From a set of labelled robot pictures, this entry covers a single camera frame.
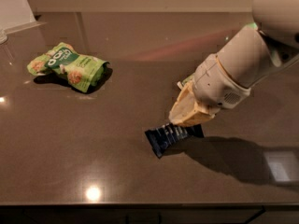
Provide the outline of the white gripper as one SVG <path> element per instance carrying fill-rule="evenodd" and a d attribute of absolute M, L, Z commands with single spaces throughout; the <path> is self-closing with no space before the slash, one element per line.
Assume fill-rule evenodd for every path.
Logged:
<path fill-rule="evenodd" d="M 244 88 L 230 78 L 218 56 L 211 54 L 196 68 L 193 84 L 188 82 L 179 93 L 169 112 L 169 120 L 182 127 L 208 122 L 215 118 L 215 114 L 205 113 L 196 105 L 195 97 L 211 107 L 233 109 L 250 92 L 251 88 Z"/>

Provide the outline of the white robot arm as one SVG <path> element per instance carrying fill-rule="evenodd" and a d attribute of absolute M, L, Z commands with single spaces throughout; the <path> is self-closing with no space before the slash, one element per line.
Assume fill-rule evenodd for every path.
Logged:
<path fill-rule="evenodd" d="M 299 60 L 299 0 L 253 0 L 253 23 L 184 80 L 171 123 L 190 127 L 233 109 L 251 88 Z"/>

